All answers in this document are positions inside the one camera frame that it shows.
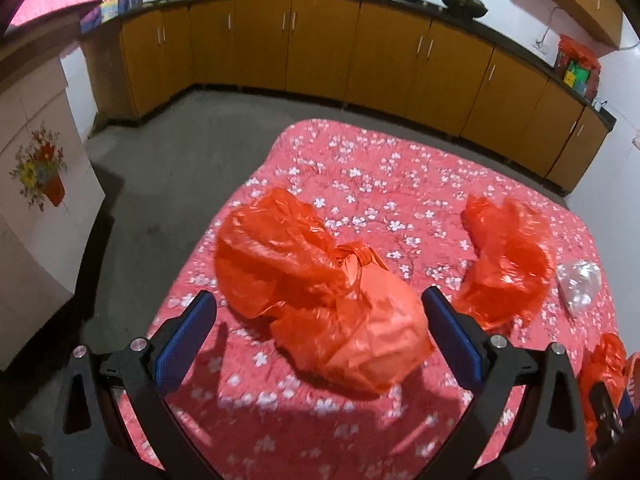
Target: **yellow cabinet door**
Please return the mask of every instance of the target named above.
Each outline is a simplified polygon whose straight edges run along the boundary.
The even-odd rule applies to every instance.
[[[489,65],[492,45],[433,22],[404,116],[459,136]]]
[[[292,0],[287,92],[342,101],[360,3]]]
[[[201,84],[236,84],[235,0],[215,0],[191,7],[193,76]]]
[[[165,99],[193,84],[189,9],[162,12],[162,80]]]
[[[122,25],[122,46],[137,117],[165,101],[161,76],[162,17],[147,12]]]
[[[539,176],[546,176],[583,109],[584,105],[569,95],[567,90],[548,81],[513,160]]]
[[[401,116],[430,20],[363,2],[344,100]]]
[[[547,77],[495,49],[462,137],[513,158]]]
[[[284,90],[291,0],[236,0],[236,80]]]
[[[585,108],[574,132],[547,178],[573,191],[607,136],[607,127],[590,108]]]

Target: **flower painting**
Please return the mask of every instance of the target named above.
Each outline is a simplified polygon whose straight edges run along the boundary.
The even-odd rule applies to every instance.
[[[42,126],[31,132],[29,144],[20,145],[15,154],[17,164],[9,174],[22,184],[20,194],[29,201],[29,208],[37,205],[44,211],[45,197],[55,207],[65,197],[60,171],[66,171],[66,162],[62,148],[56,147],[59,135]]]

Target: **red plastic bag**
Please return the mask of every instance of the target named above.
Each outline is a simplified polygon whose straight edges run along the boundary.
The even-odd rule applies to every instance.
[[[527,326],[542,309],[555,275],[551,230],[530,206],[504,199],[497,206],[469,196],[462,221],[479,253],[453,306],[490,330],[520,316]]]
[[[314,209],[273,189],[224,221],[220,291],[242,316],[268,316],[299,370],[383,394],[433,350],[420,298],[362,242],[335,247]]]
[[[580,387],[584,429],[589,449],[596,441],[596,428],[598,427],[589,401],[589,392],[595,383],[603,382],[613,405],[617,408],[626,388],[625,365],[625,346],[616,334],[606,333],[602,334],[600,342],[582,366],[578,377],[578,386]]]

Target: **blue gripper pad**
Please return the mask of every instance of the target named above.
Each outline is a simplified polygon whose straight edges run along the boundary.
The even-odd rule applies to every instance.
[[[216,313],[216,298],[201,290],[180,317],[163,323],[156,333],[158,338],[151,339],[152,344],[167,339],[154,359],[154,381],[162,394],[170,394],[180,387],[216,321]]]
[[[453,310],[436,286],[424,290],[422,304],[429,321],[429,331],[456,381],[465,390],[479,392],[482,387],[482,357],[456,319],[462,315]]]

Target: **bowl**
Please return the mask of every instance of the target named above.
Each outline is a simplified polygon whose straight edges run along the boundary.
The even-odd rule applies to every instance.
[[[482,18],[488,9],[481,0],[442,0],[447,12],[461,18]]]

